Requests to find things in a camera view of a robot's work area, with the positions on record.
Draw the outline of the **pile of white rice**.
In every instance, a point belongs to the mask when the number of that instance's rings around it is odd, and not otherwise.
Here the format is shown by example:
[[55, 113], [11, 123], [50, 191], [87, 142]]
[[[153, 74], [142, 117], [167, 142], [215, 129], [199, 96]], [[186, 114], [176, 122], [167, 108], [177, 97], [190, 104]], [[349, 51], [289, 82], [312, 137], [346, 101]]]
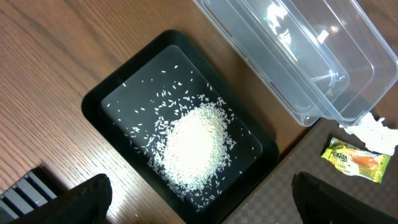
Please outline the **pile of white rice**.
[[262, 151], [260, 142], [190, 64], [148, 65], [100, 104], [134, 152], [180, 199], [202, 211]]

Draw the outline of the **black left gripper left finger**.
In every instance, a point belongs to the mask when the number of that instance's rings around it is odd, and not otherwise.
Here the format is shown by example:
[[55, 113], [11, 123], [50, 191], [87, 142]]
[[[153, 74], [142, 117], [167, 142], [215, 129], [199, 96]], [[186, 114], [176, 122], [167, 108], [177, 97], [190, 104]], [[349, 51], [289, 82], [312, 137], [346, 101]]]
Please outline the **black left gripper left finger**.
[[7, 224], [105, 224], [112, 197], [110, 179], [98, 174]]

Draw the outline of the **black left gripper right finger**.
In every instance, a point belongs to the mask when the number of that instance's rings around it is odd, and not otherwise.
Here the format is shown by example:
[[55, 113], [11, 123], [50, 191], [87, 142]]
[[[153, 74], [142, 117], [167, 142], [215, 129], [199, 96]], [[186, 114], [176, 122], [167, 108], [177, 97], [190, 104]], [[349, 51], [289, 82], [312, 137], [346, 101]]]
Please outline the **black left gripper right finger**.
[[397, 224], [397, 219], [308, 172], [295, 174], [292, 196], [303, 224]]

